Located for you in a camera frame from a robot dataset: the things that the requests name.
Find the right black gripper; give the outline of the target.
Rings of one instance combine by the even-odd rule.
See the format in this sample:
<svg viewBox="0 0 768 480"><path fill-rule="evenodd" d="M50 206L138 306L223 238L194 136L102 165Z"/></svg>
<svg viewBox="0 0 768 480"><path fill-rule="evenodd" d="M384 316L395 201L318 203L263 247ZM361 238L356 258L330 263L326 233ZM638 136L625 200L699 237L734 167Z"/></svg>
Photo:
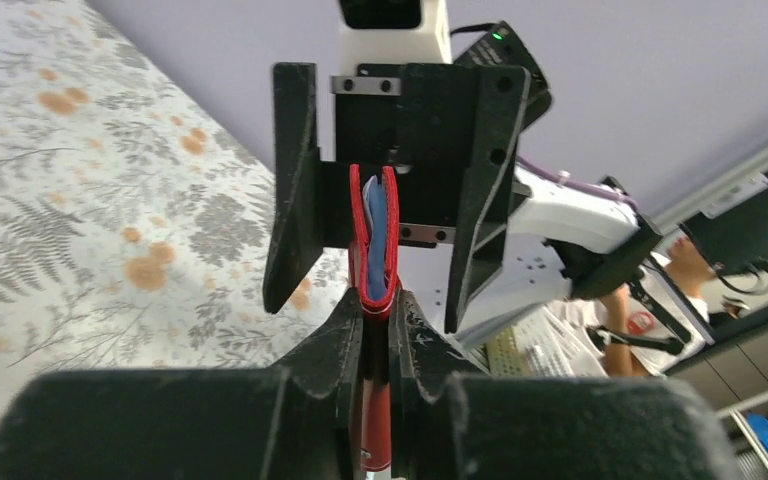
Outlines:
<svg viewBox="0 0 768 480"><path fill-rule="evenodd" d="M349 167L363 179L383 166L396 176L400 221L453 243L444 317L455 333L469 303L501 271L513 167L530 114L531 75L518 66L368 66L332 79L335 159L321 167L316 66L272 68L275 207L265 267L264 309L279 312L327 247L354 237ZM323 233L320 223L322 218Z"/></svg>

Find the red card holder wallet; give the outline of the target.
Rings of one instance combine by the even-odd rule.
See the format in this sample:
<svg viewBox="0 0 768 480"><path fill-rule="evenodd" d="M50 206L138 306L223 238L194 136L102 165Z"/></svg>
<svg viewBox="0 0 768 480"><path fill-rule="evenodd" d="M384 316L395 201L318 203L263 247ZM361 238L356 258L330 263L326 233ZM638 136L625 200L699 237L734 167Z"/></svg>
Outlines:
<svg viewBox="0 0 768 480"><path fill-rule="evenodd" d="M352 286L363 313L364 400L361 460L366 472L391 464L389 318L398 276L399 198L395 170L385 166L362 179L358 164L349 167L354 238L349 245Z"/></svg>

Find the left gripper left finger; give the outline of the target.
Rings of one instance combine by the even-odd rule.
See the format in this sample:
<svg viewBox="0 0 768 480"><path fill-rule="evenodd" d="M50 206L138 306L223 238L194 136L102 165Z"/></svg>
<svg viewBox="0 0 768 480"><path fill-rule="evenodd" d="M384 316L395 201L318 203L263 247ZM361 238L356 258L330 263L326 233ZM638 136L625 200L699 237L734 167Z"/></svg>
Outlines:
<svg viewBox="0 0 768 480"><path fill-rule="evenodd" d="M0 421L0 479L359 479L362 336L351 289L267 368L41 375Z"/></svg>

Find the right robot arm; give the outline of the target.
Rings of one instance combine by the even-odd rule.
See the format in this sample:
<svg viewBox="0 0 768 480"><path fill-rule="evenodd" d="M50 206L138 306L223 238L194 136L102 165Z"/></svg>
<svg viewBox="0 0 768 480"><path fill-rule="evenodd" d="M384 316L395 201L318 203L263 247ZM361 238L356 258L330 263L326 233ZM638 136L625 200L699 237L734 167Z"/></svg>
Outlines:
<svg viewBox="0 0 768 480"><path fill-rule="evenodd" d="M442 286L449 333L632 280L658 229L612 181L576 185L514 171L519 133L552 103L537 62L504 22L478 24L453 63L362 61L331 80L336 156L320 157L317 72L272 69L275 217L266 311L289 300L327 248L348 252L368 311L388 308L402 246L453 248Z"/></svg>

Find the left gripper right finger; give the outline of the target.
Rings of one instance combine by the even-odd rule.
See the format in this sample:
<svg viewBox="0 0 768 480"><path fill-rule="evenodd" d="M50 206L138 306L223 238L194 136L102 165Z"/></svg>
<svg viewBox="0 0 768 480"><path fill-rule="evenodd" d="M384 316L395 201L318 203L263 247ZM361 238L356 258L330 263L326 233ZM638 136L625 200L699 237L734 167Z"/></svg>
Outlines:
<svg viewBox="0 0 768 480"><path fill-rule="evenodd" d="M492 377L397 294L389 321L392 473L407 479L737 479L687 383Z"/></svg>

